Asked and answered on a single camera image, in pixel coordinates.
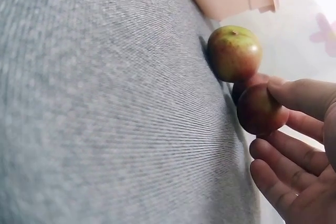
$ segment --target fingers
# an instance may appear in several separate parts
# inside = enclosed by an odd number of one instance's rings
[[[268,90],[285,107],[320,121],[324,121],[328,108],[336,102],[336,84],[332,82],[310,79],[283,82],[277,77],[271,77]]]
[[[323,144],[324,123],[300,111],[289,110],[287,126]]]
[[[295,192],[281,182],[269,165],[262,160],[254,160],[251,163],[250,171],[261,193],[281,217],[287,219],[287,212],[297,197]]]
[[[316,176],[320,176],[329,165],[325,152],[319,151],[283,132],[275,131],[272,135],[265,137],[265,140],[283,156]]]
[[[250,153],[254,159],[265,161],[282,182],[297,192],[317,181],[315,175],[307,173],[263,139],[257,138],[251,143]]]

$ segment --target palm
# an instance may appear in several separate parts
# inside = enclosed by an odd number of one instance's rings
[[[291,111],[288,126],[322,142],[323,122]],[[336,173],[325,152],[280,131],[254,140],[250,152],[256,185],[286,223],[336,222]]]

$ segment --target gray knit fabric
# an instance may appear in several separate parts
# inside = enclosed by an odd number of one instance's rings
[[[258,223],[191,0],[0,0],[0,223]]]

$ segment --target small apple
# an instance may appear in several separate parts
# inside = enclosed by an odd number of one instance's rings
[[[209,63],[217,77],[225,82],[247,80],[260,66],[262,48],[256,35],[239,26],[223,26],[209,37]]]
[[[287,123],[289,110],[269,93],[267,84],[247,88],[240,96],[237,116],[241,126],[250,134],[267,135]]]
[[[232,88],[232,100],[234,104],[237,105],[239,97],[247,88],[257,85],[257,84],[267,83],[268,80],[269,80],[269,76],[267,74],[256,73],[254,76],[252,76],[248,80],[235,82]]]

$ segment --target gray fabric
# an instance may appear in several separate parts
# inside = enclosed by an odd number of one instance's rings
[[[257,223],[190,0],[0,0],[0,223]]]

